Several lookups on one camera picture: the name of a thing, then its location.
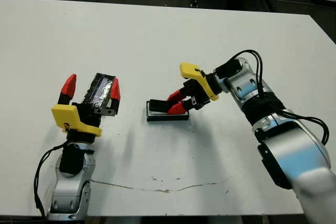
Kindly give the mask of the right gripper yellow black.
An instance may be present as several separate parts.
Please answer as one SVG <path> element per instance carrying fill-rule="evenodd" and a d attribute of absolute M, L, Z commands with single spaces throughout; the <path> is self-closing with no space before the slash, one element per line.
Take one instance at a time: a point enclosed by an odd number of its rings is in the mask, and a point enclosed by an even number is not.
<path fill-rule="evenodd" d="M 180 64 L 180 73 L 187 80 L 182 88 L 169 95 L 168 115 L 185 114 L 191 109 L 199 110 L 211 101 L 219 99 L 219 87 L 213 74 L 205 74 L 198 65 L 186 62 Z"/>

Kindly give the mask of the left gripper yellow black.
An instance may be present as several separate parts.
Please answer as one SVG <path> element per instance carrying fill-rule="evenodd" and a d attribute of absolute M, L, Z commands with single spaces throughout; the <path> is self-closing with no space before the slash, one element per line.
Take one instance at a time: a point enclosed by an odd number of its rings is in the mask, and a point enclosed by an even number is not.
<path fill-rule="evenodd" d="M 57 126 L 67 134 L 68 142 L 92 144 L 102 134 L 101 118 L 117 115 L 121 100 L 119 80 L 117 77 L 113 80 L 110 90 L 111 105 L 107 108 L 95 108 L 89 103 L 69 105 L 74 97 L 76 81 L 76 74 L 72 74 L 66 80 L 58 104 L 54 105 L 51 111 Z"/>

